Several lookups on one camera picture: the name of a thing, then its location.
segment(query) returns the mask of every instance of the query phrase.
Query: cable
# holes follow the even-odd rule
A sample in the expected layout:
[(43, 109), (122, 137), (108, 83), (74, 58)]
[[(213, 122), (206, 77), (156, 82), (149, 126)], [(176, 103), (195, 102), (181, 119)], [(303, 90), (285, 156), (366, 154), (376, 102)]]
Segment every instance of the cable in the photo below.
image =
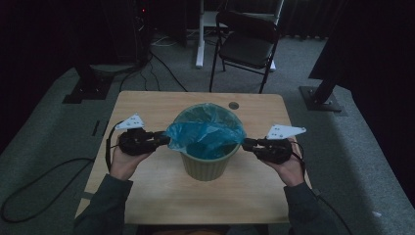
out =
[(348, 234), (352, 235), (353, 233), (351, 232), (350, 228), (347, 226), (345, 220), (342, 218), (342, 216), (336, 211), (335, 208), (333, 208), (332, 205), (330, 205), (323, 197), (321, 197), (321, 195), (315, 195), (315, 197), (319, 200), (321, 200), (321, 202), (323, 202), (327, 207), (329, 207), (335, 214), (336, 216), (339, 218), (339, 220), (342, 222), (343, 226), (346, 228)]
[(135, 73), (135, 72), (137, 72), (137, 70), (133, 70), (133, 71), (131, 71), (131, 72), (129, 72), (123, 79), (122, 79), (122, 81), (121, 81), (121, 84), (119, 85), (119, 89), (118, 89), (118, 92), (121, 92), (122, 91), (122, 84), (124, 84), (124, 81), (129, 77), (129, 76), (131, 76), (133, 73)]
[(159, 83), (159, 79), (157, 78), (157, 76), (153, 73), (153, 64), (152, 64), (152, 62), (150, 62), (150, 73), (154, 76), (154, 78), (155, 78), (155, 80), (156, 80), (156, 83), (157, 83), (157, 88), (159, 89), (159, 91), (161, 91), (160, 90), (160, 83)]
[(165, 39), (167, 39), (167, 38), (170, 38), (170, 37), (169, 37), (169, 36), (162, 37), (161, 39), (159, 39), (159, 40), (157, 40), (157, 41), (153, 42), (151, 45), (152, 45), (152, 46), (172, 46), (172, 45), (174, 45), (174, 44), (177, 44), (177, 42), (173, 42), (173, 43), (170, 43), (170, 44), (167, 44), (167, 45), (160, 45), (160, 44), (158, 44), (159, 42), (161, 42), (161, 41), (163, 41), (163, 40), (165, 40)]
[(142, 70), (140, 71), (140, 75), (144, 78), (144, 90), (145, 91), (149, 91), (147, 89), (147, 77), (145, 75), (143, 75), (143, 71)]
[[(8, 202), (11, 200), (11, 199), (13, 199), (13, 198), (15, 198), (16, 196), (18, 196), (22, 191), (24, 191), (25, 189), (27, 189), (28, 187), (30, 187), (31, 185), (33, 185), (34, 183), (36, 183), (37, 181), (39, 181), (40, 179), (42, 179), (44, 176), (46, 176), (47, 174), (49, 174), (51, 171), (53, 171), (54, 169), (56, 169), (56, 168), (58, 168), (58, 167), (60, 167), (60, 166), (62, 166), (62, 165), (65, 165), (65, 164), (68, 164), (68, 163), (71, 163), (71, 162), (76, 162), (76, 161), (88, 161), (88, 163), (86, 164), (86, 165), (84, 165), (76, 174), (75, 174), (75, 176), (67, 183), (67, 185), (65, 185), (65, 187), (58, 193), (58, 195), (56, 195), (55, 197), (54, 197), (54, 199), (51, 201), (51, 202), (49, 202), (49, 204), (46, 206), (46, 207), (44, 207), (43, 209), (41, 209), (40, 211), (38, 211), (38, 212), (36, 212), (36, 213), (34, 213), (34, 214), (32, 214), (32, 215), (30, 215), (30, 216), (28, 216), (28, 217), (25, 217), (25, 218), (20, 218), (20, 219), (13, 219), (13, 218), (9, 218), (8, 216), (6, 216), (6, 207), (7, 207), (7, 204), (8, 204)], [(65, 162), (63, 162), (63, 163), (61, 163), (61, 164), (57, 164), (57, 165), (55, 165), (54, 167), (52, 167), (51, 169), (49, 169), (48, 171), (46, 171), (45, 173), (43, 173), (43, 174), (41, 174), (39, 177), (37, 177), (36, 179), (34, 179), (33, 181), (31, 181), (31, 182), (29, 182), (29, 183), (27, 183), (25, 186), (23, 186), (22, 188), (20, 188), (20, 189), (18, 189), (17, 191), (15, 191), (13, 194), (11, 194), (7, 199), (6, 199), (6, 201), (4, 201), (4, 203), (2, 204), (2, 206), (1, 206), (1, 218), (4, 220), (4, 221), (6, 221), (6, 222), (9, 222), (9, 223), (20, 223), (20, 222), (26, 222), (26, 221), (29, 221), (29, 220), (31, 220), (31, 219), (33, 219), (33, 218), (36, 218), (37, 216), (39, 216), (40, 214), (42, 214), (42, 213), (44, 213), (46, 210), (48, 210), (51, 206), (52, 206), (52, 204), (53, 203), (55, 203), (55, 201), (56, 200), (58, 200), (58, 198), (59, 197), (61, 197), (61, 195), (64, 193), (64, 191), (69, 187), (69, 185), (71, 184), (71, 183), (73, 183), (73, 181), (75, 180), (75, 178), (84, 170), (84, 169), (86, 169), (86, 167), (87, 166), (89, 166), (91, 163), (94, 163), (95, 162), (95, 159), (88, 159), (88, 158), (77, 158), (77, 159), (71, 159), (71, 160), (68, 160), (68, 161), (65, 161)]]
[(111, 138), (113, 137), (115, 127), (120, 123), (122, 123), (122, 121), (118, 122), (116, 125), (113, 126), (113, 128), (110, 131), (110, 135), (108, 136), (108, 139), (106, 141), (105, 162), (107, 164), (108, 171), (111, 170)]
[(150, 54), (152, 54), (154, 57), (156, 57), (156, 59), (158, 59), (166, 68), (167, 70), (170, 72), (170, 74), (173, 76), (174, 80), (176, 80), (176, 82), (183, 88), (184, 91), (188, 92), (186, 90), (186, 88), (184, 88), (184, 86), (180, 83), (180, 81), (176, 78), (176, 76), (173, 74), (173, 72), (170, 70), (170, 68), (158, 57), (156, 56), (152, 51), (150, 51)]
[[(301, 157), (296, 154), (294, 151), (292, 152), (292, 154), (300, 160), (300, 164), (301, 164), (301, 168), (302, 168), (302, 175), (305, 177), (305, 162), (303, 161), (304, 158), (304, 148), (302, 147), (302, 145), (296, 141), (290, 141), (293, 144), (297, 144), (297, 146), (299, 146), (300, 148), (300, 155)], [(310, 189), (310, 191), (312, 192), (312, 194), (316, 197), (317, 201), (321, 200), (321, 202), (323, 202), (327, 207), (329, 207), (333, 213), (339, 218), (339, 220), (341, 221), (341, 223), (343, 224), (343, 226), (346, 228), (348, 234), (352, 235), (350, 228), (347, 226), (345, 220), (342, 218), (342, 216), (336, 211), (336, 209), (330, 205), (323, 197), (321, 197), (321, 194), (315, 194), (313, 192), (313, 190)]]

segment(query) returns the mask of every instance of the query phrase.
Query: table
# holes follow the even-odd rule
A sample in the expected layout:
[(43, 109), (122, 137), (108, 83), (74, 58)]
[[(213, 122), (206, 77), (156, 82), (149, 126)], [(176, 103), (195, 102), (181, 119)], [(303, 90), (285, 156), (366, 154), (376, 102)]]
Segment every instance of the table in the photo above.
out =
[[(214, 103), (231, 110), (243, 123), (248, 137), (263, 138), (274, 123), (290, 125), (283, 98), (274, 94), (123, 91), (98, 151), (85, 192), (94, 193), (108, 172), (105, 140), (119, 121), (138, 113), (147, 131), (166, 130), (184, 109)], [(122, 133), (117, 131), (112, 142)], [(231, 157), (225, 172), (213, 181), (190, 177), (178, 152), (160, 146), (131, 178), (125, 222), (132, 224), (232, 224), (287, 222), (284, 183), (268, 165), (242, 148)], [(89, 204), (81, 199), (77, 214)]]

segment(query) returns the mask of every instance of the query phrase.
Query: blue plastic bag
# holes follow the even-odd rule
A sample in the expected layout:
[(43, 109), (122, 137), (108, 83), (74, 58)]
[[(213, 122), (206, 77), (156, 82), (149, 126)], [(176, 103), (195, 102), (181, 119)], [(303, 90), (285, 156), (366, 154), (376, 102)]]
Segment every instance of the blue plastic bag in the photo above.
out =
[(246, 137), (241, 121), (212, 103), (184, 110), (165, 134), (171, 138), (168, 148), (202, 160), (227, 155), (230, 146), (242, 144)]

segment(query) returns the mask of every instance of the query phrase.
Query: trash can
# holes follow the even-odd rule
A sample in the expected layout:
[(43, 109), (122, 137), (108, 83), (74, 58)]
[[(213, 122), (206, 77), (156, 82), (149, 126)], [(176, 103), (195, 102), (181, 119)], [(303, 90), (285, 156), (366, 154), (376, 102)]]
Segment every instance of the trash can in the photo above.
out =
[(222, 175), (246, 136), (235, 114), (212, 103), (182, 111), (166, 133), (169, 148), (180, 152), (186, 172), (201, 181)]

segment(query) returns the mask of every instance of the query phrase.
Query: black curtain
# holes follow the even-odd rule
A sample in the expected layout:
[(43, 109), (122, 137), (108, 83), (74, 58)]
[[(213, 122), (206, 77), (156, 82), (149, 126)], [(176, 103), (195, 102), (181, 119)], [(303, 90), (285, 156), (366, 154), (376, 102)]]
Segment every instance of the black curtain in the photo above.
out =
[(348, 1), (310, 74), (351, 91), (412, 205), (414, 12), (411, 1)]
[[(115, 63), (100, 1), (61, 0), (61, 4), (85, 60)], [(48, 1), (0, 1), (0, 11), (2, 153), (55, 79), (73, 67), (69, 56), (73, 48)]]
[(285, 0), (280, 26), (283, 35), (326, 38), (347, 0)]

